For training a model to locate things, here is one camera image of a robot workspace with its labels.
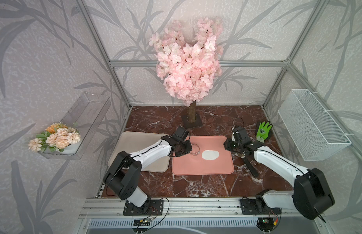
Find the white dough ball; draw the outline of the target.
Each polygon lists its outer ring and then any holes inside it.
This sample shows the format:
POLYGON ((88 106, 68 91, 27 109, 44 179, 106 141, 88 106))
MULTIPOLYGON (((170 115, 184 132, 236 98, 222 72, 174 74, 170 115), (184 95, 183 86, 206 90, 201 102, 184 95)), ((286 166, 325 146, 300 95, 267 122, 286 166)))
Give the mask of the white dough ball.
POLYGON ((215 150, 205 150, 202 152, 202 158, 204 160, 216 160, 220 156, 220 153, 215 150))

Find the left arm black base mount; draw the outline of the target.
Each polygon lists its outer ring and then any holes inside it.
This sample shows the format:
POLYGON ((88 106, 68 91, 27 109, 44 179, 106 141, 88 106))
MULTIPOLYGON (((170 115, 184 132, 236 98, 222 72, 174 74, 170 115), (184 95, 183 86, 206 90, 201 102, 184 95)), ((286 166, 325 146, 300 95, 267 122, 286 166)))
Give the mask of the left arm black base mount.
POLYGON ((123 215, 124 216, 157 216, 162 215, 164 208, 164 201, 162 199, 147 199, 141 206, 137 207, 133 203, 126 201, 123 215))

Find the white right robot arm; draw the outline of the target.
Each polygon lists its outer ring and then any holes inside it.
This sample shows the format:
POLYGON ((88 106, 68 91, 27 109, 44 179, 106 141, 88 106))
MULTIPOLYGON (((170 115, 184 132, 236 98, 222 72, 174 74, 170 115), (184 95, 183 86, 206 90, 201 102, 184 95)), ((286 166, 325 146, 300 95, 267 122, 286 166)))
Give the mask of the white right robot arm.
POLYGON ((232 138, 227 139, 224 148, 241 156, 254 157, 285 179, 291 191, 265 190, 253 199, 241 199, 243 214, 278 213, 280 209, 295 210, 313 220, 334 206, 335 199, 324 173, 317 169, 300 166, 277 154, 261 141, 252 141, 243 127, 232 128, 232 138))

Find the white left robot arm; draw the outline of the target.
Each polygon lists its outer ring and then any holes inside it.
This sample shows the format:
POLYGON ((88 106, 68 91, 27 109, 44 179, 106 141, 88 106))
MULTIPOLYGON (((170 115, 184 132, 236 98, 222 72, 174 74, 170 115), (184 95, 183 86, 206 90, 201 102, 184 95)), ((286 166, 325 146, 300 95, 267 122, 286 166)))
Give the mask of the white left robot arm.
POLYGON ((138 186, 141 172, 159 159, 189 154, 192 151, 189 134, 188 130, 179 126, 174 133, 161 136, 144 149, 132 153, 119 152, 104 176, 104 184, 121 200, 127 200, 137 208, 150 206, 150 198, 138 186))

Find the pink silicone mat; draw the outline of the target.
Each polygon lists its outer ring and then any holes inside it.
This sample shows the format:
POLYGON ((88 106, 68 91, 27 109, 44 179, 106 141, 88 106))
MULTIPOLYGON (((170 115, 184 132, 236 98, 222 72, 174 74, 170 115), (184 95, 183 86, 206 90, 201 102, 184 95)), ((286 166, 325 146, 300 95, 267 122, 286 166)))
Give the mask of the pink silicone mat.
POLYGON ((173 158, 172 172, 176 176, 225 175, 234 172, 230 151, 224 149, 225 136, 192 136, 193 150, 190 154, 173 158), (202 152, 215 150, 220 153, 216 160, 204 160, 202 152))

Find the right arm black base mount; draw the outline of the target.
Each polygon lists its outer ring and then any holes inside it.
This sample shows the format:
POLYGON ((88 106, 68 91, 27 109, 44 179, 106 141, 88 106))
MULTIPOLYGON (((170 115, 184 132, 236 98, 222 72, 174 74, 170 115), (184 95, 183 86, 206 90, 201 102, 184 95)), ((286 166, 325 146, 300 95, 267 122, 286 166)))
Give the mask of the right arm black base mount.
POLYGON ((270 208, 264 202, 264 194, 269 190, 258 193, 254 198, 243 197, 240 200, 240 207, 243 215, 279 215, 281 208, 270 208))

